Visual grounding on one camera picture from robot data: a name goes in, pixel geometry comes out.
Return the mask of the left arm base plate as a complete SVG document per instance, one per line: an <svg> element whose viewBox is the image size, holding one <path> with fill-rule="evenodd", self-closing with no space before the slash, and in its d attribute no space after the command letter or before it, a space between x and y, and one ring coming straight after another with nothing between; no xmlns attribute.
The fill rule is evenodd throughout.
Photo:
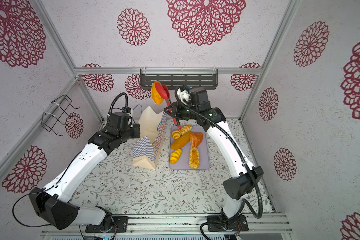
<svg viewBox="0 0 360 240"><path fill-rule="evenodd" d="M100 225L87 225L86 233L125 233L129 217L106 216Z"/></svg>

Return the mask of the blue checkered paper bag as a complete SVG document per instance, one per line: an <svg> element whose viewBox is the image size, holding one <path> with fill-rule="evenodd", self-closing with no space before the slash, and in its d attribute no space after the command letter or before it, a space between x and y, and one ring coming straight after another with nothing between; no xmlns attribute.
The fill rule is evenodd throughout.
<svg viewBox="0 0 360 240"><path fill-rule="evenodd" d="M145 108L139 120L141 137L135 142L133 166L156 170L167 126L167 115Z"/></svg>

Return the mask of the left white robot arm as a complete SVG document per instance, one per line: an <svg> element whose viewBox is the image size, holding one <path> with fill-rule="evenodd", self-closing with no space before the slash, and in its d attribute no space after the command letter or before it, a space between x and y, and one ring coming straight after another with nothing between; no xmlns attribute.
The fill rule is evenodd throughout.
<svg viewBox="0 0 360 240"><path fill-rule="evenodd" d="M106 126L95 133L69 166L44 188L34 188L29 198L36 215L58 230L71 225L92 225L101 232L114 226L112 213L102 207L76 206L70 200L78 186L114 149L140 138L140 126L128 113L108 114Z"/></svg>

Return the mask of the small yellow striped bun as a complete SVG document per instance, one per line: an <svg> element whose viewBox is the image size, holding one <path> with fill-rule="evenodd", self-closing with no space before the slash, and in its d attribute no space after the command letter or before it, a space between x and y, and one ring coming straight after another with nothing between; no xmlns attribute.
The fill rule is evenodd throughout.
<svg viewBox="0 0 360 240"><path fill-rule="evenodd" d="M182 149L177 149L174 152L172 152L170 155L170 164L172 165L176 164L180 160L181 155L182 155Z"/></svg>

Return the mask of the long orange bread loaf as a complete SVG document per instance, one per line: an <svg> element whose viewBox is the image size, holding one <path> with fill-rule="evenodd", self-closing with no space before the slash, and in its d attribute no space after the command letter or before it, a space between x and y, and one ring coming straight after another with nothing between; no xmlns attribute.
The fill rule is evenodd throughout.
<svg viewBox="0 0 360 240"><path fill-rule="evenodd" d="M180 136L171 144L172 150L178 150L184 147L190 141L190 135L192 132L188 131L184 135Z"/></svg>

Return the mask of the small round striped bun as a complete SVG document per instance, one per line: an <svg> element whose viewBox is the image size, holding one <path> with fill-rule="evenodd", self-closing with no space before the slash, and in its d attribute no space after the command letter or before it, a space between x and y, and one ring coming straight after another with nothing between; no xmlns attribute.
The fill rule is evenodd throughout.
<svg viewBox="0 0 360 240"><path fill-rule="evenodd" d="M172 132L171 136L174 140L177 140L182 136L182 133L179 130L175 130Z"/></svg>

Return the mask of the brown croissant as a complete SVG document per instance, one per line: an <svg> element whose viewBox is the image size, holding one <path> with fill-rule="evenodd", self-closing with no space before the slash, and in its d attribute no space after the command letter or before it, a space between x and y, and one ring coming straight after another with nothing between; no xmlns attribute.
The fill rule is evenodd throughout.
<svg viewBox="0 0 360 240"><path fill-rule="evenodd" d="M204 135L201 132L192 132L190 134L190 144L192 148L197 148L204 139Z"/></svg>

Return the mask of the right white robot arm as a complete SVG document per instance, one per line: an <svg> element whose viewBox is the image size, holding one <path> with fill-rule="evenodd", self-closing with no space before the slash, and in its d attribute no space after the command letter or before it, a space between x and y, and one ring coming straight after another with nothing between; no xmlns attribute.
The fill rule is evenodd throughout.
<svg viewBox="0 0 360 240"><path fill-rule="evenodd" d="M240 215L244 206L257 219L263 216L263 200L259 187L264 171L254 166L232 135L226 117L219 108L213 108L204 88L178 86L176 101L164 109L176 120L197 121L222 153L231 177L223 182L228 199L223 207L225 218Z"/></svg>

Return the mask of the red kitchen tongs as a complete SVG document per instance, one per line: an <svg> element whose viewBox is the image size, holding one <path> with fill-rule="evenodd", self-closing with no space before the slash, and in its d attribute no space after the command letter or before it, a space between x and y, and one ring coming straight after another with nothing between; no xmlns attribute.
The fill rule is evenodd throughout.
<svg viewBox="0 0 360 240"><path fill-rule="evenodd" d="M171 97L170 97L168 88L165 85L160 84L160 82L158 82L158 81L156 81L153 86L155 86L156 91L161 96L161 98L166 101L167 106L169 107L172 104L172 101L171 101ZM174 124L177 126L178 130L180 131L182 129L182 127L181 127L180 123L178 122L178 120L173 118L173 121L174 121Z"/></svg>

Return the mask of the round golden bun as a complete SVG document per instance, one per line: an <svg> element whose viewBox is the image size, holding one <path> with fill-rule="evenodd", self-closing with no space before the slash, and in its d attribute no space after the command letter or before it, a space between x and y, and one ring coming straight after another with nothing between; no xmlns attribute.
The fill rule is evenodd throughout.
<svg viewBox="0 0 360 240"><path fill-rule="evenodd" d="M158 81L155 81L152 84L152 88L151 88L151 95L152 95L152 99L154 101L154 103L156 105L161 105L164 101L164 99L161 97L161 95L159 94L156 84L159 84L161 86L161 84Z"/></svg>

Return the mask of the aluminium front rail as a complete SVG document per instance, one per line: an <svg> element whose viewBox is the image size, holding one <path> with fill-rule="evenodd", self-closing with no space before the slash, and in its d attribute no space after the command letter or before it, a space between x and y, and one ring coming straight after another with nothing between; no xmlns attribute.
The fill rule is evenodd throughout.
<svg viewBox="0 0 360 240"><path fill-rule="evenodd" d="M168 215L129 215L126 224L120 224L118 229L124 233L116 233L116 236L134 235L199 235L200 225L207 222L208 214L168 214ZM228 229L221 228L218 232L210 232L208 227L203 227L206 235L227 235L227 234L292 234L293 230L285 214L266 213L261 219L256 219L250 214L243 214L246 220L244 223L236 224ZM114 230L109 233L87 233L85 226L70 226L64 230L57 230L54 227L45 227L40 233L41 240L49 240L53 237L81 237L99 236L111 237Z"/></svg>

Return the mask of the twisted light bread roll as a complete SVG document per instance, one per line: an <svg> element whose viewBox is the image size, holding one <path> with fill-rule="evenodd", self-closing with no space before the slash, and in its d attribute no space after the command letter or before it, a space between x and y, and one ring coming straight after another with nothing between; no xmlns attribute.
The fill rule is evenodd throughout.
<svg viewBox="0 0 360 240"><path fill-rule="evenodd" d="M180 129L181 135L184 135L186 132L191 131L192 128L193 128L193 126L190 124L186 124L186 125L182 126L182 128Z"/></svg>

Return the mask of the oval topped bread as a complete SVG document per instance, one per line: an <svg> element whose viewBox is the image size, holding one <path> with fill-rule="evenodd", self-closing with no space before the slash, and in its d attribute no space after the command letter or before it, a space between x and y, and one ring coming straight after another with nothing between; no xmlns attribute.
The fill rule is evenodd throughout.
<svg viewBox="0 0 360 240"><path fill-rule="evenodd" d="M197 148L190 149L189 167L191 169L197 169L200 165L200 153Z"/></svg>

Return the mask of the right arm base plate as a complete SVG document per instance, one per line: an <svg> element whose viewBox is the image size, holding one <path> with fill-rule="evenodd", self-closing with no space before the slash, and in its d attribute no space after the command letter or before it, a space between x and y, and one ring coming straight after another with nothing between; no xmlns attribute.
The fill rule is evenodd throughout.
<svg viewBox="0 0 360 240"><path fill-rule="evenodd" d="M216 222L222 221L221 216L207 216L208 231L209 232L247 232L249 226L247 219L244 215L240 215L234 220L226 223L216 224Z"/></svg>

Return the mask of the grey wall shelf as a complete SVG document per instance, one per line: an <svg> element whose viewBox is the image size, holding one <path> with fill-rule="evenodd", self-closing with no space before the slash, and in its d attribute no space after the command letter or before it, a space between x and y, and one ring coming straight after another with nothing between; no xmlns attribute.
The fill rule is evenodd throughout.
<svg viewBox="0 0 360 240"><path fill-rule="evenodd" d="M218 86L218 70L209 69L206 71L149 71L140 69L140 86L143 90L150 90L153 83L158 81L166 85L168 89L174 90L178 86L188 86L191 88L203 87L214 90Z"/></svg>

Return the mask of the lavender tray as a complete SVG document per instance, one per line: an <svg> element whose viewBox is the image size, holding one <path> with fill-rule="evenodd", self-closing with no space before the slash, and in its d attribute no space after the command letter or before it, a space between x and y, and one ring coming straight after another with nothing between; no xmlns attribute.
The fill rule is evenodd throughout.
<svg viewBox="0 0 360 240"><path fill-rule="evenodd" d="M179 171L206 171L210 168L207 136L203 127L193 125L186 133L186 139L174 139L177 128L171 128L169 167Z"/></svg>

